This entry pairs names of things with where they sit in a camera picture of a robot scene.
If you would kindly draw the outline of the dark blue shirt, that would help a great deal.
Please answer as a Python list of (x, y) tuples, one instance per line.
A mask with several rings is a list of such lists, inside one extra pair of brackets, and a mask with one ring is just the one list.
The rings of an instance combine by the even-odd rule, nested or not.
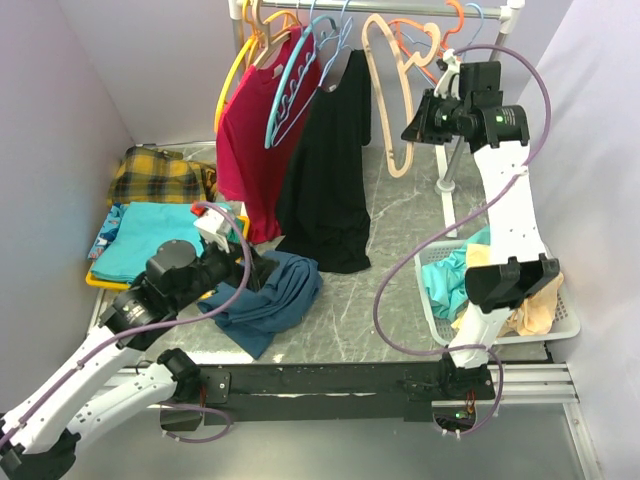
[(213, 316), (216, 325), (255, 360), (276, 334), (301, 323), (323, 286), (315, 260), (275, 250), (263, 256), (278, 263), (264, 286), (257, 292), (243, 290), (230, 307)]

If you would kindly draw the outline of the turquoise t shirt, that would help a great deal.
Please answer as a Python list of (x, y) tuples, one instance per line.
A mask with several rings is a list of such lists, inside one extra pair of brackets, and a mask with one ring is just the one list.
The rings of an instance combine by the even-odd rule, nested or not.
[(465, 274), (489, 264), (491, 234), (486, 226), (437, 262), (421, 267), (421, 278), (436, 318), (455, 323), (468, 303)]

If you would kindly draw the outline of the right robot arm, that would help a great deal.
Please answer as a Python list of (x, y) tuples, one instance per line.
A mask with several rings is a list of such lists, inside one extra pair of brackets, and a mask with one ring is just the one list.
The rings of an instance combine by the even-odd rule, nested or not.
[(473, 385), (469, 369), (487, 363), (486, 350), (503, 324), (549, 284), (560, 267), (547, 256), (538, 232), (527, 165), (527, 116), (521, 106), (504, 104), (500, 63), (451, 58), (441, 64), (442, 78), (424, 93), (402, 137), (433, 145), (462, 138), (479, 169), (489, 206), (489, 263), (465, 274), (469, 304), (449, 345), (453, 364), (437, 376), (439, 390), (457, 399)]

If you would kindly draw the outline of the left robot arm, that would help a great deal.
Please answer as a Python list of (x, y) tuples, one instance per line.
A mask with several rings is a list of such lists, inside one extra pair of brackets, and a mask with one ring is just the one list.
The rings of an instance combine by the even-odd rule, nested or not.
[(164, 351), (132, 380), (98, 391), (176, 326), (178, 314), (226, 283), (257, 291), (277, 261), (251, 247), (216, 244), (198, 254), (162, 244), (119, 293), (74, 354), (34, 394), (1, 417), (1, 469), (10, 479), (60, 479), (81, 448), (146, 407), (199, 395), (201, 370), (181, 349)]

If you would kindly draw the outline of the cream beige shirt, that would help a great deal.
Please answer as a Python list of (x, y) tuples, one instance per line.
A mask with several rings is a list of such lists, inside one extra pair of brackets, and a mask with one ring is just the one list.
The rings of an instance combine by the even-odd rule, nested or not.
[[(467, 267), (481, 267), (489, 263), (490, 247), (479, 243), (467, 245), (465, 261)], [(555, 319), (558, 291), (564, 282), (559, 273), (535, 295), (524, 300), (503, 324), (498, 337), (509, 335), (538, 336), (548, 334)]]

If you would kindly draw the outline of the light blue wavy hanger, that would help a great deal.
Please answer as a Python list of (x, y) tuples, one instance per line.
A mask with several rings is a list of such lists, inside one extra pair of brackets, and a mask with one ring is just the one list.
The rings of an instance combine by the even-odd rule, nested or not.
[(300, 91), (302, 80), (316, 59), (319, 47), (315, 28), (322, 22), (329, 24), (329, 33), (338, 31), (336, 21), (329, 15), (321, 15), (310, 21), (302, 31), (293, 47), (273, 98), (273, 103), (266, 123), (264, 148), (271, 149), (277, 145), (276, 137), (286, 123), (291, 108)]

